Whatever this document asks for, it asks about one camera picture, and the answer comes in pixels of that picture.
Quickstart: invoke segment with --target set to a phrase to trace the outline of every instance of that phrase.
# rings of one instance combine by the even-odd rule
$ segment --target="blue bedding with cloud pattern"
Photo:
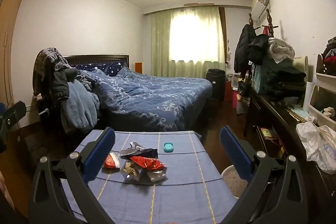
[[[99,69],[80,73],[96,80],[93,91],[118,131],[189,130],[212,93],[206,79],[147,76],[126,67],[115,77]]]

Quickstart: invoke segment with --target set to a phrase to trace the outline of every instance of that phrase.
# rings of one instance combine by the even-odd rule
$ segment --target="white plastic bag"
[[[336,132],[328,126],[317,128],[312,122],[299,123],[296,132],[306,150],[307,161],[315,161],[327,174],[336,174],[336,149],[333,143]]]
[[[294,59],[295,51],[293,47],[287,44],[284,40],[276,37],[268,39],[268,55],[273,58],[275,63],[280,63],[286,58]]]

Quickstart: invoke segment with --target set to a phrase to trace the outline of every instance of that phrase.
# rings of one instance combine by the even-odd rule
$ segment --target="black jacket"
[[[63,69],[54,72],[54,77],[51,83],[51,94],[55,102],[60,99],[69,98],[68,82],[72,82],[77,74],[78,70],[76,68]]]
[[[248,60],[255,65],[262,65],[268,49],[268,39],[266,34],[258,35],[249,46]]]
[[[248,50],[249,44],[257,37],[253,26],[246,24],[241,32],[235,53],[234,70],[241,75],[249,69]]]

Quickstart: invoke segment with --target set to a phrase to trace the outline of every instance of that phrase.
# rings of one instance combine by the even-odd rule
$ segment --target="sheer green curtain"
[[[217,7],[188,7],[152,15],[152,75],[205,78],[225,69]]]

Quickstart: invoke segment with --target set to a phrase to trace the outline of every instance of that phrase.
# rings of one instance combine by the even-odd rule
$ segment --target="coat rack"
[[[250,19],[249,19],[249,23],[250,23],[250,25],[253,27],[253,19],[252,19],[252,14],[251,13],[249,13],[249,16],[250,16]]]
[[[269,31],[269,36],[274,37],[274,28],[278,28],[279,26],[273,26],[272,24],[272,17],[269,14],[269,9],[266,9],[267,13],[267,21],[268,21],[268,31]]]

